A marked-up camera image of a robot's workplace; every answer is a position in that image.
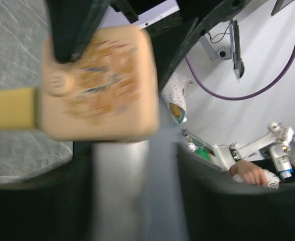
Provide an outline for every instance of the marble floor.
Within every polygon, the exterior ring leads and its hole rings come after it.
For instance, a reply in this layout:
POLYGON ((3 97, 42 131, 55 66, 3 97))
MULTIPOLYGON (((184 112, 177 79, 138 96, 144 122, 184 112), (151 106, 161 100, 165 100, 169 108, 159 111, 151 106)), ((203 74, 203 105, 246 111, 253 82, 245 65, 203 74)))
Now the marble floor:
MULTIPOLYGON (((40 85, 40 48, 48 35, 43 0, 0 0, 0 89, 40 85)), ((0 175, 24 176, 71 156, 72 143, 42 132, 0 132, 0 175)))

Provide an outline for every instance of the picture frame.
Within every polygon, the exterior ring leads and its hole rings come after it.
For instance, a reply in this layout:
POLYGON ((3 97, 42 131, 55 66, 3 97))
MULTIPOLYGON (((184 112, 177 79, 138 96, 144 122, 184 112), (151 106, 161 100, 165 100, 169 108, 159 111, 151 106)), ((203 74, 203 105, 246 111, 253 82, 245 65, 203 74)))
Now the picture frame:
POLYGON ((293 1, 294 0, 277 0, 271 12, 271 16, 274 16, 275 14, 279 13, 283 8, 285 8, 287 5, 289 5, 293 1))

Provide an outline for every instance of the green object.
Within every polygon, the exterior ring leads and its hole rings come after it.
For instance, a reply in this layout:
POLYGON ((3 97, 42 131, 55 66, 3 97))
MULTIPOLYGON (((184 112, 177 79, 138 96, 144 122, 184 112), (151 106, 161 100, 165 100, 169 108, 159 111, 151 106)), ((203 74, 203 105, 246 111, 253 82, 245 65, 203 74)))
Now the green object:
POLYGON ((209 153, 203 148, 200 147, 198 150, 196 150, 196 153, 208 161, 210 160, 209 153))

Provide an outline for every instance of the white robotic arm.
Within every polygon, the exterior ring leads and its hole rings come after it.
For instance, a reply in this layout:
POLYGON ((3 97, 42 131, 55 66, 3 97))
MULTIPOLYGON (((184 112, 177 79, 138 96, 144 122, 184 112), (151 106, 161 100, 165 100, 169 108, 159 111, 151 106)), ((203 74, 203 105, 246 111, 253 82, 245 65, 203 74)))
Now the white robotic arm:
POLYGON ((270 146, 269 151, 276 170, 282 178, 291 177, 292 167, 287 156, 294 135, 293 129, 291 127, 284 128, 278 123, 269 124, 268 129, 269 132, 264 137, 243 147, 239 147, 238 144, 231 144, 230 146, 214 145, 215 164, 221 167, 223 171, 228 171, 236 161, 246 159, 258 150, 270 146))

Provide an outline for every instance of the yellow block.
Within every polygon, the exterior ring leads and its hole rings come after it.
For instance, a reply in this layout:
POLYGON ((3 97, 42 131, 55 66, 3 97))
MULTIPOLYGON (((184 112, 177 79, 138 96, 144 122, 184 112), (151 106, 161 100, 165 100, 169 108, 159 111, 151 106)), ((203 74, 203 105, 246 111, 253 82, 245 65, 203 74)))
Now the yellow block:
POLYGON ((0 91, 0 130, 37 128, 38 88, 0 91))

